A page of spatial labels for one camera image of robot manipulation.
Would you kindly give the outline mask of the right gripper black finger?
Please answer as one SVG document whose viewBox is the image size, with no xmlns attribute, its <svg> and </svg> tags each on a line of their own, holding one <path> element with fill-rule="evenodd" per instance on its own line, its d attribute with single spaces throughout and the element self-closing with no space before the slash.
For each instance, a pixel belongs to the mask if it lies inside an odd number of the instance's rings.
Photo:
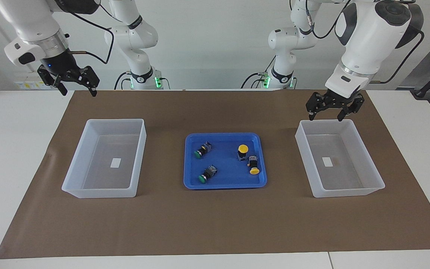
<svg viewBox="0 0 430 269">
<path fill-rule="evenodd" d="M 89 90 L 91 96 L 96 97 L 97 87 L 100 82 L 100 79 L 97 76 L 96 72 L 94 72 L 91 66 L 86 66 L 84 68 L 79 69 L 79 73 L 79 85 L 86 87 Z"/>
<path fill-rule="evenodd" d="M 68 90 L 63 84 L 62 77 L 60 75 L 56 74 L 55 77 L 53 77 L 53 75 L 43 65 L 39 66 L 37 73 L 46 86 L 54 87 L 63 96 L 66 96 Z"/>
</svg>

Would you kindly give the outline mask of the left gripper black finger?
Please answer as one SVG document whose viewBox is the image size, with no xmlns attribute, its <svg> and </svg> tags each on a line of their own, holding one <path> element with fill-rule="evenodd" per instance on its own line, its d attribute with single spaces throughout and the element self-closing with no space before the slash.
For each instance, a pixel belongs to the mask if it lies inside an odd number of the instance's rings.
<svg viewBox="0 0 430 269">
<path fill-rule="evenodd" d="M 337 119 L 343 121 L 343 119 L 349 114 L 356 114 L 365 103 L 365 99 L 362 94 L 357 93 L 353 100 L 347 104 L 342 104 L 341 111 L 339 112 Z"/>
<path fill-rule="evenodd" d="M 312 93 L 306 102 L 306 110 L 308 112 L 308 118 L 310 121 L 313 121 L 316 117 L 316 114 L 326 110 L 325 105 L 325 96 L 321 95 L 318 92 Z"/>
</svg>

